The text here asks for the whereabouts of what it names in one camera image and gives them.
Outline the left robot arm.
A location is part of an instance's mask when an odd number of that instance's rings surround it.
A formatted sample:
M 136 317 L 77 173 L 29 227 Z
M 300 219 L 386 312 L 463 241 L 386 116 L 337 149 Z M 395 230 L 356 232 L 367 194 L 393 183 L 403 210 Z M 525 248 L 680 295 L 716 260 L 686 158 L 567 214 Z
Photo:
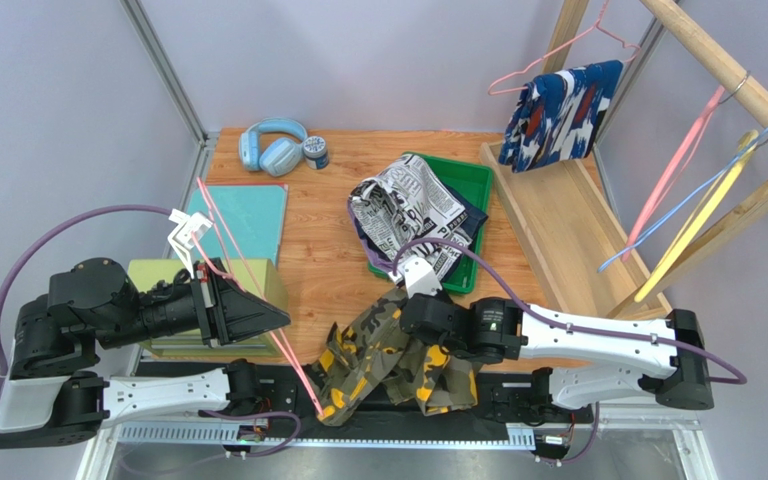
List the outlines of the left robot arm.
M 0 397 L 0 450 L 68 446 L 140 417 L 250 410 L 255 367 L 235 361 L 180 377 L 99 376 L 99 351 L 197 331 L 231 345 L 289 324 L 289 315 L 236 285 L 219 260 L 180 270 L 146 291 L 108 258 L 52 276 L 18 314 Z

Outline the blue white patterned garment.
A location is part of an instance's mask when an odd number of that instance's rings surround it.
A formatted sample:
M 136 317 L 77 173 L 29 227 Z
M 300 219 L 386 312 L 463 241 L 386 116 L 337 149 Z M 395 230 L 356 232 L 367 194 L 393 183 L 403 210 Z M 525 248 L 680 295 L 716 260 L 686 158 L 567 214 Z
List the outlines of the blue white patterned garment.
M 497 162 L 521 173 L 590 155 L 624 68 L 609 60 L 535 77 L 521 91 Z

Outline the yellow clothes hanger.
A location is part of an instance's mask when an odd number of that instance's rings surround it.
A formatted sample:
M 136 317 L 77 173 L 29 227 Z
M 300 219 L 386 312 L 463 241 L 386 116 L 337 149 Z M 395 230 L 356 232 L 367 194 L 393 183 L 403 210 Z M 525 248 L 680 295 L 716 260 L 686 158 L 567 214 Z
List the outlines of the yellow clothes hanger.
M 697 237 L 751 160 L 759 136 L 757 130 L 751 130 L 740 138 L 737 149 L 738 156 L 708 185 L 708 189 L 678 231 L 650 277 L 635 292 L 633 296 L 635 303 L 643 302 L 655 290 L 657 284 L 667 275 L 668 270 L 678 262 L 680 255 Z

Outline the dark blue denim garment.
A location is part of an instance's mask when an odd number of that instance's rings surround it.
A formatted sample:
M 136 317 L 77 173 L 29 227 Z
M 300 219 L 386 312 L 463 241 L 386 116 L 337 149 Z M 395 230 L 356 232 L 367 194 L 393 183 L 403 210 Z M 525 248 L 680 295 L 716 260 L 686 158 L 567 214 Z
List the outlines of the dark blue denim garment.
M 449 193 L 464 206 L 465 213 L 467 214 L 466 219 L 457 227 L 459 233 L 454 233 L 452 235 L 452 240 L 469 239 L 470 249 L 473 252 L 478 253 L 480 251 L 480 247 L 478 246 L 478 235 L 482 232 L 484 224 L 488 220 L 488 215 L 484 210 L 473 205 L 453 187 L 446 186 L 446 188 Z

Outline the newspaper print garment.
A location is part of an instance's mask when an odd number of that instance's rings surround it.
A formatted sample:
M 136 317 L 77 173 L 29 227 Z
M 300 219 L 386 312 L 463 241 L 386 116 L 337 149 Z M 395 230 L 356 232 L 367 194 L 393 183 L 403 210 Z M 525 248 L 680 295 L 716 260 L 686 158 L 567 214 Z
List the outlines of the newspaper print garment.
M 452 240 L 466 219 L 464 206 L 455 199 L 426 162 L 415 155 L 401 156 L 377 175 L 361 181 L 350 197 L 364 200 L 388 198 L 402 211 L 412 239 L 442 238 L 469 247 L 469 239 Z

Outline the yellow camouflage garment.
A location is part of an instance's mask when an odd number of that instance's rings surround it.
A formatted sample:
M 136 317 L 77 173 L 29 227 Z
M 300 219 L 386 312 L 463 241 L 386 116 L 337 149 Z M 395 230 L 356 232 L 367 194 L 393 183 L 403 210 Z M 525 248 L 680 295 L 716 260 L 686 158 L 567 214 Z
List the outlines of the yellow camouflage garment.
M 346 328 L 332 326 L 309 373 L 324 410 L 317 415 L 322 424 L 345 424 L 378 387 L 391 404 L 413 401 L 425 416 L 479 404 L 480 366 L 404 333 L 399 321 L 406 303 L 406 292 L 393 288 Z

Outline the purple trousers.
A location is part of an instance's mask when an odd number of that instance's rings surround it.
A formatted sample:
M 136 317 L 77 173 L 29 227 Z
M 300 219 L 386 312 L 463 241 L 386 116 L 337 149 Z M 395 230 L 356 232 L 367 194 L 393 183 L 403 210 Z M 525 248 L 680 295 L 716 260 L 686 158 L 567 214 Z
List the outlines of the purple trousers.
M 396 263 L 396 274 L 392 271 L 394 259 L 412 239 L 410 225 L 405 225 L 402 211 L 388 198 L 364 200 L 359 197 L 348 199 L 347 210 L 369 264 L 390 280 L 401 281 L 401 264 L 408 254 Z

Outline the blue wire hanger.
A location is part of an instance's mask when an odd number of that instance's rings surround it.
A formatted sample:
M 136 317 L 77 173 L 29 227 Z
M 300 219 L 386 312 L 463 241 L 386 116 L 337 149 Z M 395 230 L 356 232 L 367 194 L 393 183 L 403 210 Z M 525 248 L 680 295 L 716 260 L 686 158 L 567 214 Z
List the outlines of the blue wire hanger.
M 768 126 L 762 131 L 762 133 L 768 135 Z M 700 194 L 705 187 L 711 187 L 712 185 L 714 185 L 717 180 L 720 180 L 724 174 L 726 174 L 731 168 L 736 166 L 743 154 L 752 152 L 758 145 L 764 145 L 766 142 L 768 142 L 768 137 L 766 140 L 760 141 L 759 135 L 757 135 L 756 137 L 749 140 L 745 144 L 740 144 L 740 147 L 736 151 L 736 154 L 734 155 L 734 157 L 720 171 L 718 171 L 711 178 L 709 178 L 708 180 L 700 184 L 688 196 L 686 196 L 683 200 L 681 200 L 674 207 L 668 210 L 661 218 L 659 218 L 658 220 L 653 222 L 649 227 L 647 227 L 642 233 L 638 235 L 637 239 L 633 241 L 631 246 L 624 247 L 618 253 L 608 258 L 602 265 L 600 265 L 597 268 L 597 272 L 602 273 L 616 260 L 619 260 L 624 254 L 631 253 L 633 249 L 636 249 L 637 247 L 642 245 L 645 241 L 649 239 L 649 237 L 653 233 L 655 233 L 658 229 L 660 229 L 681 208 L 683 208 L 688 202 L 690 202 L 693 198 L 695 198 L 698 194 Z

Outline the thick pink hanger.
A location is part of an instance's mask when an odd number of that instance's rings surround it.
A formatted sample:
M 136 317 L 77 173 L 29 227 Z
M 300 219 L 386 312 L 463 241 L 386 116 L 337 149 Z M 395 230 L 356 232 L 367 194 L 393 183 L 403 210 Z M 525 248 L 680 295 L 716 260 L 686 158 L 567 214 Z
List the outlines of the thick pink hanger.
M 732 99 L 748 82 L 750 77 L 751 72 L 747 70 L 741 80 L 728 94 L 725 94 L 726 88 L 724 86 L 719 86 L 716 88 L 715 92 L 707 101 L 700 114 L 689 127 L 685 137 L 671 156 L 670 160 L 667 162 L 656 184 L 645 200 L 644 205 L 642 206 L 635 222 L 633 223 L 633 227 L 628 235 L 628 240 L 623 249 L 619 252 L 618 259 L 620 261 L 627 261 L 636 242 L 638 240 L 644 239 L 644 227 L 653 216 L 656 209 L 662 203 L 665 196 L 670 191 L 679 176 L 683 173 L 688 163 L 694 157 L 700 141 L 703 138 L 703 135 L 706 132 L 706 129 L 715 111 L 720 105 L 723 105 Z

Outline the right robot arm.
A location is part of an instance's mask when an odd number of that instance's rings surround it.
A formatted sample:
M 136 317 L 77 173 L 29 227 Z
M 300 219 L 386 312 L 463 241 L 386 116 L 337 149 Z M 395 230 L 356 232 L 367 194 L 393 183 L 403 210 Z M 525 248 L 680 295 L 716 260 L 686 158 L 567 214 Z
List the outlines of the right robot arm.
M 665 407 L 703 411 L 715 402 L 697 316 L 675 309 L 665 319 L 611 320 L 520 308 L 499 297 L 469 307 L 417 294 L 400 319 L 403 332 L 456 358 L 483 365 L 504 360 L 570 358 L 579 368 L 532 374 L 529 401 L 579 410 L 593 403 L 652 396 Z

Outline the thin pink wire hanger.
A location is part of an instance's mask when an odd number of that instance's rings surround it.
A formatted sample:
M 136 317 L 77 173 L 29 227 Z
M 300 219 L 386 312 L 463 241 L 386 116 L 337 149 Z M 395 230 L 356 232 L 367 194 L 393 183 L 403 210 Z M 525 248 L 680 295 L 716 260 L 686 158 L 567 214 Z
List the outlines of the thin pink wire hanger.
M 236 253 L 239 255 L 239 259 L 243 262 L 243 265 L 245 267 L 245 270 L 248 272 L 249 278 L 254 282 L 255 291 L 259 294 L 259 297 L 264 300 L 265 299 L 265 292 L 262 287 L 262 285 L 259 283 L 256 276 L 253 274 L 253 271 L 250 267 L 250 264 L 248 263 L 246 257 L 242 254 L 241 249 L 238 246 L 238 243 L 235 240 L 235 237 L 232 235 L 230 230 L 227 228 L 227 223 L 224 220 L 224 217 L 221 213 L 221 211 L 216 206 L 206 184 L 204 181 L 200 178 L 196 178 L 196 185 L 198 187 L 198 190 L 200 192 L 201 198 L 204 200 L 205 205 L 207 207 L 207 216 L 209 220 L 212 223 L 215 223 L 215 217 L 218 217 L 219 225 L 212 226 L 212 229 L 215 232 L 216 238 L 218 239 L 219 246 L 222 251 L 221 259 L 226 261 L 226 268 L 227 271 L 220 271 L 218 267 L 215 265 L 215 263 L 208 257 L 208 255 L 205 253 L 200 240 L 197 236 L 192 237 L 192 242 L 196 250 L 201 255 L 204 262 L 210 267 L 210 269 L 213 271 L 214 274 L 221 276 L 222 278 L 228 279 L 232 281 L 240 290 L 243 292 L 246 292 L 246 289 L 244 286 L 240 283 L 238 278 L 235 276 L 235 272 L 233 270 L 233 264 L 230 259 L 227 259 L 228 250 L 226 247 L 226 244 L 224 242 L 223 233 L 226 233 L 228 235 L 228 238 L 230 240 L 231 245 L 234 247 Z M 293 347 L 291 346 L 291 343 L 289 341 L 289 338 L 287 337 L 284 329 L 282 327 L 278 328 L 276 332 L 271 332 L 270 336 L 272 337 L 272 340 L 274 343 L 278 346 L 278 349 L 282 353 L 285 360 L 293 367 L 295 370 L 299 380 L 303 384 L 306 392 L 308 393 L 310 400 L 314 406 L 314 409 L 316 410 L 317 414 L 323 414 L 324 410 L 322 408 L 321 403 L 319 402 L 317 395 L 313 389 L 312 382 L 307 376 L 307 374 L 303 371 L 302 364 L 298 359 L 298 356 L 296 355 Z
M 599 32 L 618 42 L 624 50 L 631 50 L 632 54 L 629 58 L 623 60 L 624 64 L 631 63 L 633 60 L 635 60 L 641 52 L 642 47 L 639 44 L 626 41 L 621 36 L 606 29 L 603 26 L 603 19 L 610 4 L 609 0 L 602 2 L 594 22 L 587 28 L 583 30 L 580 29 L 582 20 L 585 16 L 589 4 L 590 2 L 588 0 L 563 1 L 551 36 L 550 44 L 548 45 L 547 51 L 544 53 L 544 55 L 532 61 L 523 69 L 513 71 L 494 80 L 488 86 L 487 94 L 489 96 L 498 96 L 522 91 L 523 87 L 502 89 L 501 86 L 509 80 L 530 73 L 538 66 L 541 67 L 542 74 L 554 73 L 556 71 L 562 70 L 570 53 L 571 47 L 576 42 L 582 40 L 592 32 Z

